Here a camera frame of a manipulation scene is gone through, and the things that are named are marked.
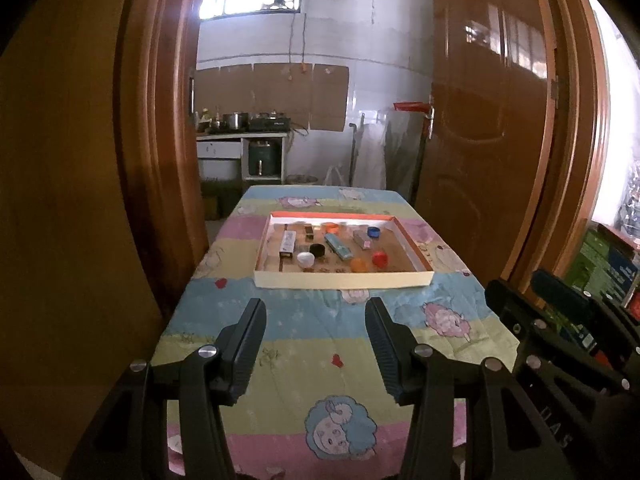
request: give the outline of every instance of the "small box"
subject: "small box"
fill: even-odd
[[[341,260],[344,261],[353,258],[353,254],[350,249],[333,233],[325,234],[324,241],[332,248],[333,252],[336,253]]]
[[[364,231],[354,231],[353,241],[363,250],[371,248],[371,238],[369,238],[369,235]]]
[[[305,224],[305,239],[307,242],[314,241],[314,227],[311,224]]]
[[[282,234],[282,242],[280,243],[280,257],[293,258],[293,252],[296,247],[296,232],[284,231]]]

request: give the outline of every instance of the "cardboard sheet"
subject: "cardboard sheet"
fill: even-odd
[[[344,130],[348,89],[348,66],[314,65],[311,85],[312,130]]]
[[[349,68],[324,64],[256,63],[198,70],[195,107],[212,114],[271,112],[297,127],[341,132],[346,121]]]
[[[289,116],[296,125],[308,127],[311,75],[311,64],[254,64],[255,110],[276,110]]]

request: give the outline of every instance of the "door handle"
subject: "door handle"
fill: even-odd
[[[433,118],[435,117],[435,115],[435,110],[433,108],[433,105],[431,105],[429,113],[425,114],[425,118],[429,121],[429,124],[427,126],[427,139],[429,140],[431,140],[431,136],[433,135]]]
[[[189,109],[189,116],[193,115],[193,112],[195,111],[195,79],[193,77],[189,78],[189,103],[188,103],[188,109]]]

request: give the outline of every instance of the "orange ball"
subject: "orange ball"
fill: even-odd
[[[350,266],[351,272],[367,272],[367,263],[362,258],[354,258]]]

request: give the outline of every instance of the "hanging cord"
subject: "hanging cord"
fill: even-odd
[[[289,135],[287,135],[287,150],[285,152],[286,155],[289,155],[289,151],[293,146],[293,141],[295,140],[296,134],[298,134],[300,137],[306,137],[309,134],[308,128],[306,126],[303,126],[302,124],[297,124],[292,122],[291,126],[292,127],[289,130]]]
[[[296,13],[294,12],[291,19],[291,30],[289,31],[289,64],[291,65],[291,45],[293,43],[293,25],[296,23]]]
[[[302,65],[304,65],[305,63],[305,48],[306,48],[305,35],[306,35],[306,12],[305,12],[305,21],[302,24]]]

